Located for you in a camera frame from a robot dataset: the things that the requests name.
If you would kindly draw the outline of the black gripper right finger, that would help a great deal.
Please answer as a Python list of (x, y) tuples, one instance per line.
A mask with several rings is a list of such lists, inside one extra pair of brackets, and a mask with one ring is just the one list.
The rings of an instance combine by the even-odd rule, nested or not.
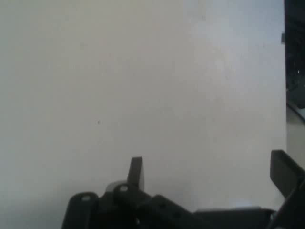
[(271, 152), (270, 178), (285, 200), (271, 216), (269, 229), (305, 227), (305, 170), (285, 151)]

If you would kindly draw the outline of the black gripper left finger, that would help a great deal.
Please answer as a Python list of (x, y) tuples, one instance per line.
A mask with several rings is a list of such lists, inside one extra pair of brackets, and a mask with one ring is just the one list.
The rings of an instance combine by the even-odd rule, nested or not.
[(104, 195), (74, 195), (67, 206), (63, 229), (204, 229), (193, 213), (169, 199), (143, 190), (143, 158), (131, 159), (127, 179)]

